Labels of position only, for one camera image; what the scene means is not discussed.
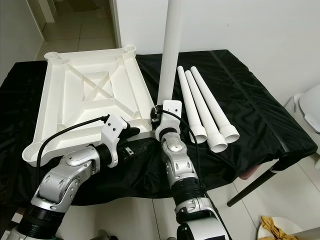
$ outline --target white pvc pipe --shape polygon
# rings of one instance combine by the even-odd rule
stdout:
[[[169,0],[159,80],[157,104],[171,100],[174,90],[180,39],[186,12],[183,0]]]
[[[205,128],[201,125],[198,111],[186,79],[184,68],[182,66],[178,66],[177,71],[180,79],[183,101],[186,115],[188,117],[189,126],[195,136],[196,142],[198,144],[204,143],[207,140],[207,133]],[[194,138],[192,137],[190,132],[189,135],[191,142],[195,143]]]
[[[225,141],[230,144],[238,140],[239,133],[235,126],[231,125],[228,118],[226,117],[225,113],[222,111],[219,103],[215,99],[214,95],[208,88],[207,84],[205,83],[204,79],[200,75],[198,69],[193,66],[191,67],[191,72],[194,76],[194,79],[204,97],[208,108],[214,118],[215,123],[219,127],[220,133],[223,135]]]
[[[201,121],[205,128],[207,134],[207,142],[209,148],[214,153],[220,153],[227,148],[227,143],[224,136],[219,132],[214,119],[211,116],[211,113],[206,105],[204,98],[202,97],[200,90],[196,84],[192,73],[187,70],[185,71],[186,79],[189,83],[189,87],[193,96],[193,100],[195,102],[196,108],[200,115]]]

